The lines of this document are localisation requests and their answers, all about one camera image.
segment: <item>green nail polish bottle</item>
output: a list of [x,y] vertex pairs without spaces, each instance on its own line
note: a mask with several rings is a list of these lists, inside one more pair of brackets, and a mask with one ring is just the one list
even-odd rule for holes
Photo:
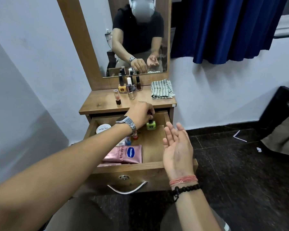
[[149,122],[147,123],[147,129],[150,130],[155,130],[156,129],[156,124],[155,121],[153,120],[149,120]]

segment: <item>hand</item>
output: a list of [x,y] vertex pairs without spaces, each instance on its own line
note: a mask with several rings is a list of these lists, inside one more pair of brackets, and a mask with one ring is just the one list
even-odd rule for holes
[[152,68],[153,66],[159,66],[157,57],[151,54],[147,59],[147,65],[149,68]]
[[169,180],[194,175],[193,147],[186,130],[180,123],[177,123],[177,130],[170,122],[167,122],[166,126],[163,163]]
[[151,104],[137,101],[132,107],[129,108],[126,116],[129,116],[135,123],[136,128],[139,129],[149,120],[153,119],[153,114],[155,114],[155,111]]
[[135,58],[134,60],[132,60],[131,66],[135,70],[139,71],[139,73],[147,73],[148,72],[147,65],[142,58],[139,58],[139,59]]

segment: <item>marble floor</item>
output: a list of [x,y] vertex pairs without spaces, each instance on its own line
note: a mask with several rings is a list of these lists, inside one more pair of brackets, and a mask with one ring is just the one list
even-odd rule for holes
[[[233,125],[189,131],[199,163],[196,175],[210,206],[231,230],[289,230],[289,156],[265,149],[248,128],[237,135],[247,143],[233,138],[238,129]],[[153,231],[159,230],[173,198],[161,191],[96,196],[94,201],[118,230]]]

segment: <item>silver watch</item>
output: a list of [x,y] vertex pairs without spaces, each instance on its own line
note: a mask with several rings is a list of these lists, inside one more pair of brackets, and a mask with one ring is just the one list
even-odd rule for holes
[[130,57],[130,58],[129,58],[129,63],[131,64],[131,62],[132,62],[134,59],[136,59],[136,58],[135,58],[135,57]]
[[136,125],[133,122],[133,120],[130,119],[128,116],[120,117],[118,120],[116,120],[116,123],[117,124],[126,123],[131,127],[131,130],[133,131],[133,133],[131,135],[133,136],[136,133]]

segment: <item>black t-shirt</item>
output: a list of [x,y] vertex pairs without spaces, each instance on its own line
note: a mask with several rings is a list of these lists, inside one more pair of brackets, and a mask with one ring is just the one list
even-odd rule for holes
[[164,19],[160,13],[155,11],[149,23],[138,25],[129,5],[118,10],[112,28],[123,31],[123,47],[130,54],[149,51],[153,37],[164,37]]

